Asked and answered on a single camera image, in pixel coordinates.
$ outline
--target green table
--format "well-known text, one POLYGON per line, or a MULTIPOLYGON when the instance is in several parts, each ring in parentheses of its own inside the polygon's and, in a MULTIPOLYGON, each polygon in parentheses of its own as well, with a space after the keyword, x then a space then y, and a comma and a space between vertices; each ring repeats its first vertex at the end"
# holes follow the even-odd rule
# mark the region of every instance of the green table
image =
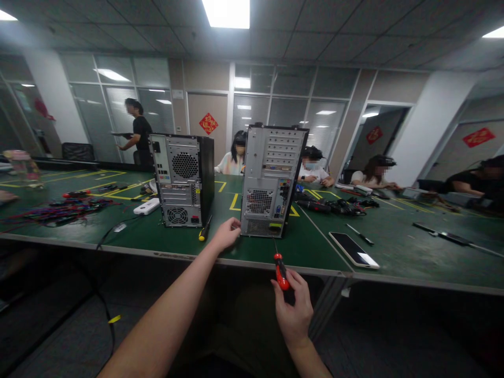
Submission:
MULTIPOLYGON (((96 190, 111 183, 128 184, 122 191, 99 194, 121 202, 88 217, 87 222, 57 228, 38 225, 12 229, 0 226, 0 237, 45 244, 95 249, 105 232, 123 219, 133 216, 139 205, 131 198, 151 177, 148 173, 126 171, 49 172, 44 175, 43 190, 22 188, 14 180, 3 179, 0 188, 12 191, 21 200, 0 208, 7 217, 40 203, 60 199, 69 191, 96 190)), ((210 238, 226 219, 240 218, 242 178, 216 175, 210 238)), ((351 195, 336 189, 307 184, 317 197, 348 199, 351 195)), ((379 200, 363 217, 336 216, 305 211, 293 204, 285 238, 277 241, 287 266, 304 274, 325 277, 325 288, 317 301, 312 335, 318 335, 339 301, 341 289, 356 280, 391 282, 493 295, 504 295, 504 261, 482 251, 455 245, 413 227, 424 222, 432 228, 466 237, 477 245, 496 252, 504 251, 504 220, 464 210, 453 214, 428 204, 400 198, 379 200), (368 246, 345 224, 348 223, 375 242, 368 246), (349 234, 381 266, 379 270, 358 268, 329 240, 328 232, 349 234)), ((194 259, 204 248, 198 241, 199 229, 173 229, 160 225, 160 213, 134 221, 119 233, 109 235, 103 250, 157 258, 194 259)), ((218 264, 274 269, 272 240, 242 237, 236 246, 221 255, 218 264)))

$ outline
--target hand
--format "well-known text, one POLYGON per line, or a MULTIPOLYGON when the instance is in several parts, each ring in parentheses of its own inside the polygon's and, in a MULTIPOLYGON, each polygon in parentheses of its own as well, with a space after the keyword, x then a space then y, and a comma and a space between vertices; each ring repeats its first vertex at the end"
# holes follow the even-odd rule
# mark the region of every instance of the hand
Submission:
POLYGON ((3 203, 8 203, 8 202, 12 202, 14 200, 18 200, 19 197, 15 194, 12 194, 11 192, 7 192, 7 191, 0 191, 0 202, 3 202, 3 203))
POLYGON ((308 338, 308 326, 313 316, 310 290, 306 281, 295 271, 287 269, 287 280, 296 297, 295 306, 284 301, 284 292, 278 282, 271 280, 275 289, 275 307, 278 324, 288 348, 303 348, 311 342, 308 338))
POLYGON ((242 232, 241 223, 236 218, 230 218, 224 223, 222 223, 214 237, 210 241, 210 244, 214 246, 219 252, 222 252, 227 247, 230 247, 235 242, 236 238, 240 236, 242 232))
POLYGON ((317 176, 310 175, 306 176, 304 179, 305 179, 304 182, 313 182, 317 179, 317 176))

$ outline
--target power strip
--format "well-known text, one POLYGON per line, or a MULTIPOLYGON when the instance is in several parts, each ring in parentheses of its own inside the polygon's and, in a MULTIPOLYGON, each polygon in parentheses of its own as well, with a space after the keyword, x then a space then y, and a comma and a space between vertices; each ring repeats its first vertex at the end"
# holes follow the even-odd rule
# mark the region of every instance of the power strip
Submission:
POLYGON ((149 215, 151 212, 156 210, 159 207, 159 198, 153 198, 150 201, 145 202, 144 204, 138 206, 133 210, 133 212, 137 215, 149 215))

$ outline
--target computer case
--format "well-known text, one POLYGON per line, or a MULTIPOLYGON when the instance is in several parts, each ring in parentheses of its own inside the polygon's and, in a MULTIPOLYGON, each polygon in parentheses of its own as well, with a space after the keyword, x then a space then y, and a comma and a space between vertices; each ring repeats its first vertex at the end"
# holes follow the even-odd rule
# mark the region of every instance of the computer case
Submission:
POLYGON ((157 192, 166 227, 203 227, 214 199, 214 140, 150 134, 157 192))
POLYGON ((241 234, 282 238, 308 129, 250 125, 241 203, 241 234))

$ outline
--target fluorescent light panel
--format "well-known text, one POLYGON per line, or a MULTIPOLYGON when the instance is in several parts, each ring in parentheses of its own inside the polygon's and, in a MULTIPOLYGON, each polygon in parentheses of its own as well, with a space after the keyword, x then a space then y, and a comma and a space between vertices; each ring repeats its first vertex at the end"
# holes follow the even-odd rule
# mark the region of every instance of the fluorescent light panel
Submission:
POLYGON ((328 115, 333 114, 333 113, 336 113, 336 111, 335 110, 321 110, 317 114, 319 114, 321 116, 323 116, 323 115, 325 115, 325 116, 327 115, 328 116, 328 115))
POLYGON ((93 71, 96 71, 100 75, 108 77, 111 80, 115 80, 115 81, 131 81, 131 80, 125 78, 124 76, 119 75, 117 72, 109 70, 107 68, 98 68, 98 69, 94 69, 93 68, 93 71))
POLYGON ((0 10, 0 21, 17 21, 17 18, 11 16, 9 13, 5 13, 3 10, 0 10))
POLYGON ((250 29, 250 0, 202 0, 211 27, 250 29))
POLYGON ((504 38, 504 26, 485 34, 483 38, 504 38))
POLYGON ((250 89, 250 79, 235 77, 235 88, 250 89))

